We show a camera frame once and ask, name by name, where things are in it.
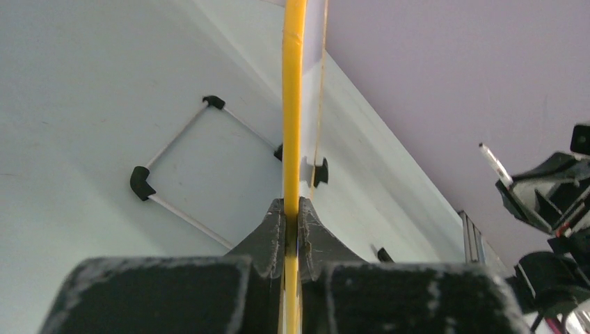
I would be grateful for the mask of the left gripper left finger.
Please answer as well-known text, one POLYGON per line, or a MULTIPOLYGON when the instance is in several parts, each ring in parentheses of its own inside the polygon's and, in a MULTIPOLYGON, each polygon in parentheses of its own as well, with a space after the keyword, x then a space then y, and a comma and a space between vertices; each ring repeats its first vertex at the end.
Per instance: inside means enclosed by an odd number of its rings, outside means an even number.
POLYGON ((222 256, 94 257, 61 285, 42 333, 279 333, 285 214, 222 256))

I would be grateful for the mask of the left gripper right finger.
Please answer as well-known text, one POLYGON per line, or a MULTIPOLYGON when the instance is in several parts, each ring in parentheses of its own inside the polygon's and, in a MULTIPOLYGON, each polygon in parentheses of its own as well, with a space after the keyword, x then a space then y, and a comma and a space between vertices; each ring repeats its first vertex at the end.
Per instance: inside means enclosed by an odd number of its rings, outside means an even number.
POLYGON ((505 281, 480 264, 366 262, 299 200, 304 333, 528 333, 505 281))

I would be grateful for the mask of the yellow framed whiteboard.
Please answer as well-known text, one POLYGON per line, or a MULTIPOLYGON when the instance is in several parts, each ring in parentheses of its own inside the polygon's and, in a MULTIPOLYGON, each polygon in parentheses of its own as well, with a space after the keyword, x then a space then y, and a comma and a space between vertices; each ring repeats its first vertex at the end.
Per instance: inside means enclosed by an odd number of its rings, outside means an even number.
POLYGON ((328 21, 327 1, 286 1, 282 30, 282 197, 286 333, 302 331, 298 256, 300 199, 313 194, 319 147, 328 21))

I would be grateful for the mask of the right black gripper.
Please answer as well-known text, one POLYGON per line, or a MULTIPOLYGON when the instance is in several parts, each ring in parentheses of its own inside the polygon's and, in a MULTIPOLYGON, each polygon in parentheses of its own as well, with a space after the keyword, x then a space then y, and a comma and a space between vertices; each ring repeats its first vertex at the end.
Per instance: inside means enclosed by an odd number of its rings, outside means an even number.
POLYGON ((536 313, 532 333, 543 320, 571 333, 589 302, 589 125, 573 127, 568 152, 510 176, 509 189, 495 183, 504 208, 548 236, 550 248, 521 257, 508 282, 522 312, 536 313))

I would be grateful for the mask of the silver whiteboard marker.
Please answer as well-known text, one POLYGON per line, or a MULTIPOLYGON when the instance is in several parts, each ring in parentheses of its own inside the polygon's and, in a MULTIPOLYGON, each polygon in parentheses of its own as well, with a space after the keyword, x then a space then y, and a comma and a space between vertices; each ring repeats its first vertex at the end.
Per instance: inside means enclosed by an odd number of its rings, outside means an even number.
POLYGON ((484 143, 479 143, 478 148, 482 156, 487 160, 489 166, 494 170, 494 172, 498 176, 499 181, 504 185, 504 187, 509 189, 513 184, 513 178, 507 172, 506 168, 503 166, 500 160, 492 153, 491 149, 484 143))

